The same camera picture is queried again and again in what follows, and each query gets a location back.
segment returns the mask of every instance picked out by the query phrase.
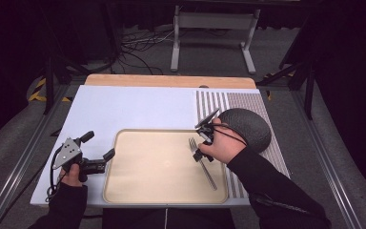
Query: metal rail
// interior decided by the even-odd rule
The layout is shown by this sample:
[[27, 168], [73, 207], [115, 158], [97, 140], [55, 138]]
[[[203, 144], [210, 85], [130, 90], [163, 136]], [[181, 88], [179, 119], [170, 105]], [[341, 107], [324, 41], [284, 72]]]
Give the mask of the metal rail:
[[317, 151], [317, 158], [320, 165], [322, 166], [323, 172], [329, 181], [332, 192], [335, 195], [335, 199], [340, 208], [340, 211], [347, 223], [348, 228], [362, 229], [361, 224], [358, 220], [355, 210], [347, 197], [344, 190], [343, 184], [341, 183], [336, 169], [332, 164], [329, 155], [325, 149], [325, 146], [320, 138], [319, 132], [312, 120], [309, 120], [303, 109], [303, 100], [300, 91], [292, 91], [293, 100], [295, 105], [304, 121], [305, 126], [308, 129], [311, 139], [315, 145]]
[[61, 99], [64, 97], [65, 92], [67, 91], [67, 85], [60, 85], [58, 92], [56, 93], [55, 102], [51, 108], [51, 110], [46, 114], [43, 115], [40, 119], [28, 145], [26, 146], [23, 154], [20, 156], [19, 160], [17, 161], [14, 169], [10, 173], [4, 188], [0, 193], [0, 218], [3, 216], [6, 208], [8, 207], [11, 198], [16, 191], [17, 186], [19, 185], [20, 181], [22, 180], [23, 175], [25, 174], [34, 153], [36, 152], [37, 146], [40, 144], [40, 140], [44, 131], [46, 130], [48, 124], [51, 121], [52, 115], [55, 113], [58, 105], [61, 102]]

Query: cable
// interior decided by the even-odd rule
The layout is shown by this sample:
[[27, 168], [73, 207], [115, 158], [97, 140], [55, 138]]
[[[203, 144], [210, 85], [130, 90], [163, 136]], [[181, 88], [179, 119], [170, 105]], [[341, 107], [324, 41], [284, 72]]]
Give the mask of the cable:
[[109, 69], [110, 69], [110, 73], [114, 74], [115, 71], [112, 70], [112, 65], [109, 66]]
[[217, 132], [219, 132], [219, 133], [221, 133], [221, 134], [223, 134], [223, 135], [226, 135], [226, 136], [228, 136], [228, 137], [231, 137], [231, 138], [233, 138], [233, 139], [235, 139], [235, 140], [237, 140], [237, 141], [240, 141], [240, 142], [242, 142], [245, 146], [248, 146], [248, 141], [246, 140], [246, 137], [243, 135], [243, 134], [241, 134], [239, 131], [237, 131], [236, 129], [234, 129], [234, 128], [232, 128], [232, 127], [230, 127], [230, 126], [228, 126], [228, 125], [224, 125], [224, 124], [211, 124], [212, 126], [214, 126], [214, 127], [216, 127], [216, 126], [219, 126], [219, 127], [224, 127], [224, 128], [228, 128], [228, 129], [230, 129], [230, 130], [232, 130], [232, 131], [234, 131], [235, 133], [237, 133], [238, 135], [240, 135], [240, 137], [242, 137], [245, 141], [243, 141], [243, 140], [241, 140], [241, 139], [239, 139], [239, 138], [237, 138], [237, 137], [235, 137], [235, 136], [232, 136], [232, 135], [228, 135], [228, 134], [225, 134], [225, 133], [223, 133], [223, 132], [221, 132], [221, 131], [218, 131], [216, 128], [213, 128], [215, 131], [217, 131]]
[[52, 187], [49, 187], [47, 189], [47, 197], [46, 197], [46, 202], [50, 202], [52, 198], [55, 197], [55, 194], [57, 192], [57, 190], [59, 189], [59, 184], [61, 183], [62, 179], [64, 178], [66, 174], [64, 174], [63, 176], [61, 177], [58, 177], [57, 179], [57, 183], [55, 185], [53, 185]]
[[168, 32], [168, 31], [163, 31], [159, 34], [156, 34], [156, 32], [155, 32], [153, 34], [153, 36], [146, 37], [145, 39], [134, 39], [134, 40], [124, 41], [124, 42], [122, 42], [121, 46], [128, 49], [129, 52], [134, 52], [134, 51], [143, 52], [165, 40], [172, 41], [171, 39], [167, 39], [167, 38], [173, 33], [173, 31], [169, 31], [169, 33], [167, 35], [165, 35], [164, 37], [159, 37], [159, 35], [161, 35], [165, 32]]
[[142, 35], [140, 37], [135, 37], [134, 39], [126, 39], [126, 38], [124, 38], [124, 40], [125, 40], [124, 42], [133, 42], [133, 41], [148, 40], [148, 39], [151, 39], [151, 38], [155, 38], [155, 37], [157, 37], [159, 35], [162, 35], [165, 32], [168, 32], [168, 31], [160, 31], [159, 33], [156, 33], [156, 31], [154, 31], [152, 35], [149, 35], [149, 36], [145, 37], [145, 35], [148, 34], [148, 32], [146, 31], [146, 33], [144, 35]]
[[[134, 65], [131, 65], [131, 64], [127, 64], [126, 62], [122, 61], [121, 59], [119, 59], [118, 61], [119, 61], [119, 62], [121, 62], [121, 63], [123, 63], [123, 64], [125, 64], [125, 65], [127, 65], [127, 66], [133, 67], [133, 68], [147, 68], [147, 67], [143, 67], [143, 66], [134, 66]], [[122, 65], [121, 63], [119, 63], [119, 64], [120, 64], [120, 66], [123, 68], [123, 71], [125, 72], [125, 69], [124, 69], [124, 67], [123, 67], [123, 65]], [[159, 69], [159, 68], [156, 68], [156, 67], [150, 67], [150, 69], [156, 69], [156, 70], [159, 70], [159, 71], [160, 71], [160, 73], [161, 73], [161, 74], [163, 74], [162, 70], [161, 70], [161, 69]]]
[[51, 166], [50, 166], [50, 188], [51, 189], [51, 193], [49, 194], [49, 190], [47, 190], [47, 195], [48, 195], [48, 198], [50, 198], [50, 196], [53, 196], [56, 192], [56, 187], [54, 185], [54, 178], [53, 178], [53, 166], [54, 166], [54, 163], [55, 163], [55, 159], [56, 157], [58, 156], [59, 152], [61, 151], [61, 147], [59, 147], [54, 155], [52, 156], [52, 160], [51, 160]]
[[[141, 59], [139, 56], [135, 55], [135, 54], [132, 54], [132, 53], [129, 53], [129, 52], [125, 52], [125, 54], [129, 54], [129, 55], [132, 55], [134, 56], [135, 58], [139, 59], [142, 63], [144, 63], [144, 65], [147, 67], [147, 69], [150, 71], [151, 74], [153, 74], [153, 71], [151, 70], [151, 68], [155, 68], [155, 69], [158, 69], [156, 67], [150, 67], [148, 66], [147, 62], [145, 62], [143, 59]], [[140, 67], [140, 66], [132, 66], [132, 67], [136, 67], [136, 68], [145, 68], [145, 67]]]

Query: metal fork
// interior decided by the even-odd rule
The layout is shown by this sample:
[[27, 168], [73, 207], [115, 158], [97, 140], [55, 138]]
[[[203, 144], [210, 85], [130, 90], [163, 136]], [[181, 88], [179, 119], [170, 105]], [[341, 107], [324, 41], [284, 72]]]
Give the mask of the metal fork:
[[[192, 153], [194, 154], [197, 150], [199, 150], [197, 148], [197, 144], [195, 143], [195, 140], [193, 137], [189, 138], [189, 144], [190, 144], [190, 149], [192, 150]], [[201, 167], [203, 168], [204, 173], [206, 174], [207, 180], [209, 181], [211, 187], [213, 188], [213, 190], [216, 190], [216, 184], [213, 180], [213, 178], [211, 177], [210, 173], [208, 172], [206, 166], [204, 165], [203, 161], [200, 159], [198, 160], [198, 162], [200, 163]]]

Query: gray striped surface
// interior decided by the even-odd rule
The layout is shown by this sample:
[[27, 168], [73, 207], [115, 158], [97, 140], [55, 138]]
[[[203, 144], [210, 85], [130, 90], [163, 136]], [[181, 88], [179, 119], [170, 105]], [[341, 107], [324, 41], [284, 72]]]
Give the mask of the gray striped surface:
[[[284, 162], [284, 158], [280, 152], [280, 148], [278, 147], [275, 138], [275, 132], [273, 131], [272, 124], [258, 91], [254, 91], [253, 93], [197, 91], [195, 97], [197, 103], [198, 121], [212, 113], [217, 108], [219, 108], [219, 111], [216, 116], [231, 108], [244, 108], [251, 110], [263, 117], [272, 129], [272, 142], [270, 143], [270, 146], [263, 153], [261, 153], [261, 155], [268, 159], [280, 173], [290, 177]], [[248, 194], [242, 183], [239, 181], [238, 177], [227, 167], [225, 167], [225, 169], [228, 182], [229, 198], [247, 198]]]

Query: wooden tray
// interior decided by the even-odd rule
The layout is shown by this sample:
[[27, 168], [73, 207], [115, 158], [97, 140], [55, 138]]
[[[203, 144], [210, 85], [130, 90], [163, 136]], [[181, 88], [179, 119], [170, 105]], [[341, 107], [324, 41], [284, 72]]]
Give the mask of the wooden tray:
[[203, 141], [193, 130], [120, 131], [104, 200], [115, 204], [223, 203], [228, 196], [225, 166], [203, 159], [216, 184], [214, 191], [193, 159], [190, 137], [197, 143]]

